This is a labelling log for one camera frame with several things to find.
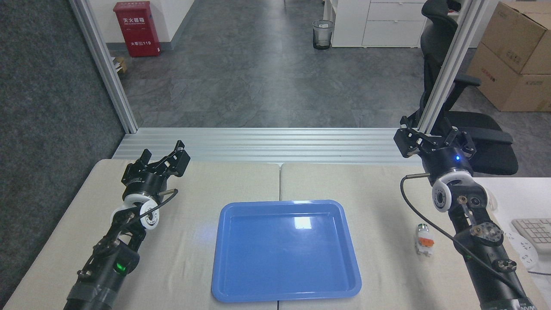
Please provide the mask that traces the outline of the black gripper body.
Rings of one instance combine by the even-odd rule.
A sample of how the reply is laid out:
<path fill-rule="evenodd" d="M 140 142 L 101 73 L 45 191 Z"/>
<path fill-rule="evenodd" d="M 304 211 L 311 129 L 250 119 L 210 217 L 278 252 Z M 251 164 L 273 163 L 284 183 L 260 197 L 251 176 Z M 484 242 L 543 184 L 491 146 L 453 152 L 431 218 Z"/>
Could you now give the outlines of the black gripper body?
<path fill-rule="evenodd" d="M 126 186 L 122 200 L 130 194 L 140 194 L 161 201 L 160 192 L 167 190 L 167 176 L 156 175 L 147 171 L 131 174 L 126 171 L 122 177 L 122 184 Z"/>
<path fill-rule="evenodd" d="M 468 171 L 472 174 L 474 171 L 458 147 L 443 147 L 431 152 L 421 152 L 420 157 L 426 173 L 429 173 L 429 183 L 433 185 L 435 181 L 451 171 Z"/>

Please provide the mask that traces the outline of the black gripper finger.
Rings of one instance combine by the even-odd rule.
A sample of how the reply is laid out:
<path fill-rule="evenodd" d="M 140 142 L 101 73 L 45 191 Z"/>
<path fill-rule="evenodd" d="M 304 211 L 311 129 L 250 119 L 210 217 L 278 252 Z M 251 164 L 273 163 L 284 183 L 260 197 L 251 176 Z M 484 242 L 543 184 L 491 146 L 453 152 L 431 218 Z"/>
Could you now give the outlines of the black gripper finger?
<path fill-rule="evenodd" d="M 178 140 L 169 155 L 150 164 L 150 172 L 163 178 L 169 178 L 171 175 L 182 177 L 190 161 L 191 157 L 185 151 L 185 144 Z"/>
<path fill-rule="evenodd" d="M 443 126 L 443 147 L 459 149 L 464 157 L 471 158 L 476 152 L 476 145 L 471 135 L 459 127 L 453 125 Z"/>
<path fill-rule="evenodd" d="M 151 156 L 152 154 L 149 149 L 144 149 L 139 159 L 127 165 L 122 176 L 122 181 L 144 181 L 150 178 L 153 174 L 146 169 L 148 168 Z"/>
<path fill-rule="evenodd" d="M 436 137 L 420 132 L 412 127 L 412 121 L 406 116 L 400 120 L 400 128 L 394 134 L 393 140 L 401 156 L 412 157 L 419 153 L 429 153 L 436 149 Z"/>

